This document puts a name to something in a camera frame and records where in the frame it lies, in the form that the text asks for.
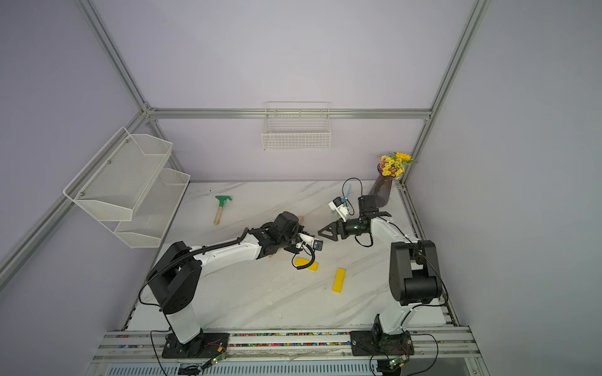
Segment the yellow block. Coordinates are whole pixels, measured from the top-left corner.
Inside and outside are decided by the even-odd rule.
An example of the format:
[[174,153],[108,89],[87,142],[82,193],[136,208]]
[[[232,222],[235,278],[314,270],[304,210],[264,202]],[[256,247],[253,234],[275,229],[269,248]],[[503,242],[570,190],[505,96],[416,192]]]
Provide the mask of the yellow block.
[[345,269],[338,268],[335,272],[335,278],[332,286],[332,291],[340,294],[343,291],[343,283],[346,276]]
[[297,270],[302,270],[302,269],[308,269],[310,271],[317,271],[318,270],[318,263],[315,261],[311,261],[309,259],[306,258],[294,258],[293,260],[293,266],[297,269]]

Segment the light blue toy fork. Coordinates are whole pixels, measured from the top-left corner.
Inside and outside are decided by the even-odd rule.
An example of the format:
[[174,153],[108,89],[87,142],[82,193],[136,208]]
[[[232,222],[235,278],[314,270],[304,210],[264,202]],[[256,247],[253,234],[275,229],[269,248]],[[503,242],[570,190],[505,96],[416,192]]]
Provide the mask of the light blue toy fork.
[[348,182],[346,182],[343,184],[343,187],[342,187],[342,198],[344,201],[348,200],[350,193],[351,193],[351,185]]

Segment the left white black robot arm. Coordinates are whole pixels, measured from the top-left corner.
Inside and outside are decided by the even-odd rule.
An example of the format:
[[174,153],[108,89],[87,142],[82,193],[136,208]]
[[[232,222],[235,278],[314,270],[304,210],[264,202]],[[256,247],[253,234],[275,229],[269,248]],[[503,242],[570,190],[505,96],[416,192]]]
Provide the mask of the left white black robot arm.
[[202,247],[189,247],[183,241],[172,244],[147,275],[145,286],[150,288],[177,343],[184,346],[200,343],[202,327],[195,316],[193,301],[201,277],[274,255],[280,249],[294,255],[308,252],[309,263],[299,267],[306,269],[315,262],[323,242],[304,230],[299,217],[284,211],[274,221],[246,228],[230,241]]

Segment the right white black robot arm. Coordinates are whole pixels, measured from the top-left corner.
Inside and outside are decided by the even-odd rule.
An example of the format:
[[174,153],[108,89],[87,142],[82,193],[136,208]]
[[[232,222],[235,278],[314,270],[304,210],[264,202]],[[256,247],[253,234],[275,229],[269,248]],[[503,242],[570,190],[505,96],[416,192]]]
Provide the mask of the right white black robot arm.
[[367,234],[390,249],[388,284],[393,303],[376,315],[372,326],[375,339],[405,333],[407,324],[421,308],[446,305],[440,301],[445,286],[432,241],[420,241],[404,233],[393,216],[377,206],[373,195],[358,198],[356,218],[351,217],[343,197],[330,201],[329,208],[340,218],[319,230],[319,236],[339,241]]

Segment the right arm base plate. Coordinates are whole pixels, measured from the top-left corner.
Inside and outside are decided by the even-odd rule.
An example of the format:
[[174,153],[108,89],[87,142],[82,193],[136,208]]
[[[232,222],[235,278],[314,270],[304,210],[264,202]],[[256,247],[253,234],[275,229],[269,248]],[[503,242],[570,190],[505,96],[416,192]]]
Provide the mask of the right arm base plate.
[[351,351],[355,357],[363,356],[413,356],[415,349],[408,333],[377,336],[372,331],[352,331]]

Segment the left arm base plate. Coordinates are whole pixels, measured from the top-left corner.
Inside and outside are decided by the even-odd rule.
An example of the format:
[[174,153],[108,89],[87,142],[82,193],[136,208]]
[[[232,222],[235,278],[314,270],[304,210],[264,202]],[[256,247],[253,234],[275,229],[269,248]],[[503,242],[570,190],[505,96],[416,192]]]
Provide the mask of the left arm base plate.
[[201,332],[191,341],[182,344],[175,334],[166,335],[161,357],[164,359],[208,359],[225,353],[229,343],[228,333]]

